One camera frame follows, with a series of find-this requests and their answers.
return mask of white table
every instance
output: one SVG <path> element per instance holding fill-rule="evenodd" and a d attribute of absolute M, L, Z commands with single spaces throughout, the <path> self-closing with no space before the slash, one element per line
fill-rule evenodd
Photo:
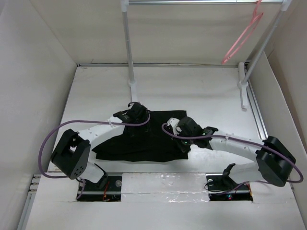
<path fill-rule="evenodd" d="M 106 120 L 126 109 L 130 101 L 127 75 L 124 67 L 77 68 L 62 122 Z M 139 67 L 135 77 L 139 100 L 152 111 L 186 110 L 202 127 L 258 138 L 252 111 L 241 110 L 237 69 Z M 77 131 L 90 126 L 67 125 L 59 131 L 57 141 L 68 128 Z M 204 173 L 222 172 L 233 162 L 248 160 L 197 147 L 188 160 L 167 163 L 97 160 L 107 172 L 124 173 L 122 191 L 127 194 L 113 203 L 77 202 L 76 181 L 42 177 L 27 230 L 305 229 L 289 184 L 277 188 L 251 183 L 253 202 L 208 202 Z M 52 163 L 48 170 L 61 174 Z M 164 185 L 164 176 L 172 181 Z"/>

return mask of metal pole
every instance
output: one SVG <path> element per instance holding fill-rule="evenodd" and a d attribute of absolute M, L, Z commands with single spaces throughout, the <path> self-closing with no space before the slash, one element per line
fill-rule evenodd
<path fill-rule="evenodd" d="M 267 43 L 269 42 L 269 39 L 272 37 L 276 27 L 278 26 L 280 19 L 282 18 L 284 11 L 279 11 L 276 19 L 273 23 L 272 28 L 270 29 L 270 32 L 268 33 L 267 37 L 265 38 L 264 42 L 262 43 L 261 47 L 259 48 L 259 50 L 257 51 L 257 53 L 255 54 L 255 56 L 253 57 L 253 59 L 251 60 L 251 62 L 248 65 L 248 71 L 244 77 L 244 79 L 242 80 L 243 83 L 246 83 L 252 73 L 252 71 L 254 70 L 260 56 L 262 55 L 265 46 L 267 45 Z"/>
<path fill-rule="evenodd" d="M 122 12 L 122 14 L 123 14 L 123 22 L 124 22 L 124 30 L 125 30 L 125 38 L 126 38 L 126 49 L 127 49 L 127 58 L 128 58 L 128 68 L 129 68 L 129 81 L 130 81 L 130 84 L 134 84 L 135 79 L 134 79 L 134 71 L 133 71 L 133 60 L 132 60 L 131 45 L 130 45 L 127 11 Z"/>
<path fill-rule="evenodd" d="M 129 5 L 255 4 L 258 0 L 129 0 Z M 282 4 L 283 0 L 262 0 L 262 4 Z"/>

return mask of black cloth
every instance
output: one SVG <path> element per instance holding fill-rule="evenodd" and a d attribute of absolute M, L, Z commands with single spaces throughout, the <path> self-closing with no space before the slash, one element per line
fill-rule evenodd
<path fill-rule="evenodd" d="M 188 159 L 188 147 L 182 152 L 172 138 L 161 129 L 171 117 L 182 119 L 186 111 L 153 111 L 145 126 L 126 126 L 122 135 L 113 137 L 96 146 L 96 158 L 109 161 L 167 162 Z"/>

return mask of white enclosure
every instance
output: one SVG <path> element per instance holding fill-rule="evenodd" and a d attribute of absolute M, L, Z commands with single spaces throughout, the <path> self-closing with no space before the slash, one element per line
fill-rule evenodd
<path fill-rule="evenodd" d="M 283 2 L 263 1 L 258 27 L 226 66 L 220 66 L 221 61 L 248 25 L 254 3 L 129 6 L 138 100 L 153 111 L 187 110 L 202 127 L 247 138 L 264 138 L 266 132 L 276 136 L 307 177 L 306 102 L 301 101 L 307 86 L 302 61 L 307 58 L 302 48 L 306 47 L 302 23 L 307 19 L 306 1 L 293 0 L 282 28 L 269 42 L 268 57 L 263 54 L 252 72 L 249 107 L 241 109 L 238 64 L 254 56 Z M 0 0 L 1 230 L 243 229 L 243 225 L 253 230 L 305 229 L 305 181 L 293 184 L 293 191 L 290 184 L 277 188 L 252 183 L 254 202 L 225 204 L 208 202 L 202 190 L 178 180 L 174 183 L 179 191 L 196 191 L 196 195 L 186 198 L 179 192 L 177 201 L 165 202 L 169 200 L 162 194 L 166 188 L 142 173 L 179 173 L 197 181 L 198 173 L 220 172 L 234 161 L 246 161 L 199 148 L 192 148 L 187 161 L 163 164 L 97 160 L 108 172 L 127 173 L 127 194 L 117 204 L 76 202 L 76 181 L 42 177 L 32 209 L 22 216 L 32 176 L 39 173 L 37 156 L 47 133 L 60 122 L 105 120 L 125 109 L 131 101 L 126 63 L 120 0 Z M 61 174 L 49 163 L 54 144 L 67 128 L 90 126 L 60 129 L 45 147 L 44 169 Z M 297 179 L 296 172 L 291 179 Z M 155 192 L 144 190 L 143 196 L 131 192 L 148 180 L 148 188 Z M 123 216 L 121 221 L 115 215 Z M 19 225 L 21 217 L 24 225 Z M 108 219 L 109 225 L 102 219 Z"/>

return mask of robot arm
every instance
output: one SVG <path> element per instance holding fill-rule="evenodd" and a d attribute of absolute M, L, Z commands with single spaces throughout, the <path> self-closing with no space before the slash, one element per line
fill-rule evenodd
<path fill-rule="evenodd" d="M 263 180 L 275 186 L 282 187 L 287 182 L 292 170 L 292 166 L 284 159 L 272 154 L 262 147 L 244 143 L 244 140 L 268 146 L 284 155 L 294 164 L 296 162 L 295 158 L 285 148 L 285 146 L 274 137 L 268 137 L 264 141 L 260 139 L 251 140 L 225 133 L 214 127 L 206 127 L 203 129 L 190 117 L 185 117 L 181 120 L 171 118 L 168 121 L 167 126 L 169 132 L 172 132 L 174 135 L 179 137 L 218 136 L 214 138 L 191 140 L 174 139 L 174 141 L 176 141 L 181 147 L 195 144 L 199 148 L 226 151 L 251 160 L 252 162 L 247 164 L 230 164 L 224 170 L 218 183 L 232 184 L 229 186 L 230 188 L 233 187 L 234 183 L 239 184 L 246 181 Z M 232 138 L 237 138 L 243 141 L 238 142 Z"/>
<path fill-rule="evenodd" d="M 108 174 L 94 163 L 95 153 L 92 149 L 123 134 L 124 124 L 139 123 L 144 119 L 147 119 L 147 108 L 134 103 L 127 111 L 115 113 L 109 118 L 106 121 L 109 125 L 97 125 L 78 132 L 68 129 L 63 133 L 50 160 L 70 179 L 86 179 L 101 189 L 107 183 Z"/>

